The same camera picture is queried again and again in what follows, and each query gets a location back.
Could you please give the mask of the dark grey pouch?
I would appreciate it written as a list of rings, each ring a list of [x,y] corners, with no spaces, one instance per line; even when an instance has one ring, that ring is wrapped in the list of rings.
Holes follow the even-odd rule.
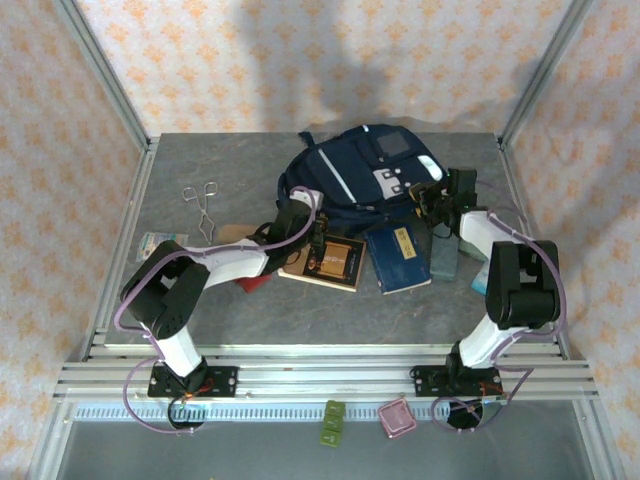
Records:
[[[458,267],[458,239],[434,233],[431,242],[430,272],[434,280],[453,281]]]

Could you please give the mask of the blue hardcover book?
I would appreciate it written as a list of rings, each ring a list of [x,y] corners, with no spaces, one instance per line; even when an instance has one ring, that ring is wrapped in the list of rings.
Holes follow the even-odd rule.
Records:
[[[409,224],[385,225],[367,231],[364,238],[383,295],[431,283],[426,257]]]

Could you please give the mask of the tan pencil case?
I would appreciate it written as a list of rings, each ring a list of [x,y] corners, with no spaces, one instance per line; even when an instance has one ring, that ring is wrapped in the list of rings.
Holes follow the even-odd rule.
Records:
[[[228,224],[220,227],[215,235],[215,245],[226,245],[238,242],[253,235],[257,230],[255,225]]]

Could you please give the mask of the navy blue backpack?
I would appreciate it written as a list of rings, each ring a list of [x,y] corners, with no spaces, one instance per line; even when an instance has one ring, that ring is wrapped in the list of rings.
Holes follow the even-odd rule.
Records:
[[[296,187],[320,192],[318,210],[333,229],[356,235],[403,218],[415,209],[411,187],[447,183],[436,156],[403,126],[364,124],[321,142],[308,131],[299,137],[305,148],[280,175],[276,205],[283,209]]]

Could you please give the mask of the pink square plastic case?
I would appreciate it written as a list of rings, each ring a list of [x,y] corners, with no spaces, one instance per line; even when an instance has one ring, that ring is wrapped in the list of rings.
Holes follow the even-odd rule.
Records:
[[[417,427],[410,405],[403,397],[380,406],[377,413],[385,435],[389,439],[400,437]]]

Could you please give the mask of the red snap wallet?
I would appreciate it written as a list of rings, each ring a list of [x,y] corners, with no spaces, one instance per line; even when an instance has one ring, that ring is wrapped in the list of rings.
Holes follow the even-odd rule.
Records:
[[[240,286],[246,293],[251,293],[263,286],[270,280],[270,275],[261,275],[257,277],[243,277],[235,280],[235,283]]]

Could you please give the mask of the metal scissor tongs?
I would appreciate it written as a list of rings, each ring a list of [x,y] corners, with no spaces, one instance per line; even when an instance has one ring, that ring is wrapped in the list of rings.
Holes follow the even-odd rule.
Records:
[[[205,183],[201,191],[193,186],[185,187],[182,190],[182,199],[185,202],[193,202],[200,213],[198,230],[208,245],[212,244],[215,231],[215,222],[209,215],[209,200],[216,196],[218,191],[219,187],[215,181]]]

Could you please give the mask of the light blue white packet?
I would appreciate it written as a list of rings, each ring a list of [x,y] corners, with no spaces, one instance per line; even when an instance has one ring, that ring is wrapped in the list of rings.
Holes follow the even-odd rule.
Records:
[[[488,276],[490,269],[490,261],[487,260],[478,271],[476,276],[474,277],[471,288],[481,295],[485,295],[488,287]]]

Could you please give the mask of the small clear packet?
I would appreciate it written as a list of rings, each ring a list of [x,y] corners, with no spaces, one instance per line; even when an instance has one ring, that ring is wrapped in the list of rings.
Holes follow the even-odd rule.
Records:
[[[180,246],[186,246],[188,243],[188,234],[176,234],[176,233],[161,233],[161,232],[146,232],[140,240],[137,252],[136,261],[144,262],[153,251],[164,241],[174,241]]]

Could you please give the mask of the aluminium side rail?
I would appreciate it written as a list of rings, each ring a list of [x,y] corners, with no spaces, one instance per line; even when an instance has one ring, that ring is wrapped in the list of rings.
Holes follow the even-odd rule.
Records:
[[[136,170],[134,171],[128,196],[124,204],[124,210],[120,218],[118,235],[114,244],[111,260],[105,271],[101,290],[89,320],[88,331],[80,347],[80,361],[86,361],[89,358],[95,334],[107,331],[112,323],[113,314],[119,301],[121,278],[126,266],[135,225],[153,167],[159,140],[159,137],[151,138],[150,143],[140,155]]]
[[[514,204],[521,212],[523,219],[520,221],[523,231],[530,237],[539,239],[540,231],[535,218],[525,198],[524,183],[520,180],[516,164],[511,158],[511,147],[508,146],[500,136],[496,137],[500,158],[507,178],[509,189]],[[560,350],[560,355],[564,360],[571,359],[570,345],[567,336],[567,301],[564,286],[559,287],[561,304],[561,314],[559,320],[554,323],[553,331],[545,336],[552,339]]]

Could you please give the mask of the aluminium front rail beam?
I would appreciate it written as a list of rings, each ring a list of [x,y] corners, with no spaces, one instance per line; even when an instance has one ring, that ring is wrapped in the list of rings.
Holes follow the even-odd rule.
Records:
[[[237,345],[205,347],[212,365],[239,369],[239,402],[275,403],[385,401],[414,394],[409,371],[417,365],[443,364],[447,345]],[[84,362],[63,365],[54,390],[57,397],[117,399],[122,385],[142,399],[151,376],[149,366],[134,366],[150,358],[144,345],[98,345]],[[555,343],[513,345],[500,360],[504,390],[519,390],[519,400],[579,400],[597,396],[598,389],[585,360],[562,357]]]

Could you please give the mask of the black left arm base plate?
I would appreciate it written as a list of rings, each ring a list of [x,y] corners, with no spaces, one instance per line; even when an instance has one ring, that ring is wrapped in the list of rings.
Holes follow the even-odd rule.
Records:
[[[180,377],[169,367],[154,365],[147,389],[150,398],[233,398],[238,383],[239,368],[205,365],[186,377]]]

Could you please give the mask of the aluminium frame post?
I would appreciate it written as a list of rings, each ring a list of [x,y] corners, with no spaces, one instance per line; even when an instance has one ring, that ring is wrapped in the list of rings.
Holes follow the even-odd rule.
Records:
[[[505,151],[513,142],[537,99],[551,80],[554,70],[581,26],[594,0],[571,0],[571,3],[538,61],[524,92],[506,122],[502,133],[497,137],[501,151]]]
[[[150,145],[150,136],[119,80],[108,56],[100,45],[89,20],[78,0],[51,0],[56,12],[66,25],[80,51],[100,83],[107,99],[124,124],[126,131],[140,151]]]

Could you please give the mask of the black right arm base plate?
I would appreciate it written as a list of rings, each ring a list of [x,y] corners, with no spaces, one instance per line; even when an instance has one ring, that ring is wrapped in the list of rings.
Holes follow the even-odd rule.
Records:
[[[409,373],[417,397],[482,397],[502,395],[498,370],[419,365]]]

